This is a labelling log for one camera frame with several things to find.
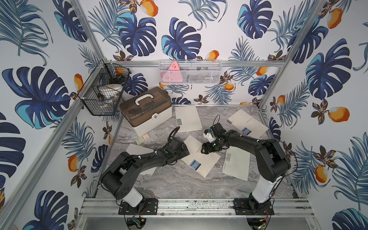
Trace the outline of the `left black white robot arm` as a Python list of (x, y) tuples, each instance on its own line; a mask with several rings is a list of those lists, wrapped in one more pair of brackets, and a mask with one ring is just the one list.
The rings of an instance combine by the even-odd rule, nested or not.
[(144, 197), (134, 187), (140, 173), (155, 167), (175, 165), (190, 154), (185, 143), (175, 137), (179, 129), (178, 126), (170, 133), (168, 142), (162, 148), (141, 155), (119, 154), (102, 174), (102, 187), (133, 208), (141, 206)]

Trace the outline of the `large cream notebook blue label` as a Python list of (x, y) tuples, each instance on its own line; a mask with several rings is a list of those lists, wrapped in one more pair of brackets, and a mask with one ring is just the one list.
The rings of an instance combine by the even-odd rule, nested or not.
[(192, 136), (189, 136), (184, 143), (188, 148), (189, 155), (182, 158), (182, 161), (202, 177), (206, 178), (220, 159), (220, 156), (215, 152), (210, 154), (201, 153), (202, 143)]

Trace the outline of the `cream spiral notebook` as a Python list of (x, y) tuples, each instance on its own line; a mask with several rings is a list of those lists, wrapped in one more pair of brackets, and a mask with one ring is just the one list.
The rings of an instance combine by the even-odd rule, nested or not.
[(201, 120), (195, 105), (179, 106), (175, 108), (178, 132), (190, 132), (202, 129)]

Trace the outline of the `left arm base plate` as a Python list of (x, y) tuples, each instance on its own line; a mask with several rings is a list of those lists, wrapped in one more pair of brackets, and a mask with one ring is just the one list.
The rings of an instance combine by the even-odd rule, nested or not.
[(122, 201), (119, 206), (119, 215), (157, 215), (159, 200), (156, 198), (143, 198), (143, 200), (133, 207), (129, 203)]

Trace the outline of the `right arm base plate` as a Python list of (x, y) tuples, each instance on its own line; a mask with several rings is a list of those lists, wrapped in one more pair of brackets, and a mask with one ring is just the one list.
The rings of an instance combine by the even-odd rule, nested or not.
[(236, 215), (244, 216), (267, 216), (274, 215), (272, 202), (267, 200), (264, 203), (258, 203), (253, 198), (236, 198), (233, 201), (233, 207)]

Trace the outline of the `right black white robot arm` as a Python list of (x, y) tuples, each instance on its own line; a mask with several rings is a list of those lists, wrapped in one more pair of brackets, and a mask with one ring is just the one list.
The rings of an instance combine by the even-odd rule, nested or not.
[(202, 145), (202, 154), (217, 152), (225, 147), (236, 147), (256, 157), (260, 179), (249, 199), (257, 204), (270, 200), (273, 191), (291, 168), (290, 160), (276, 139), (260, 140), (236, 130), (227, 131), (220, 123), (206, 129), (204, 137), (208, 142)]

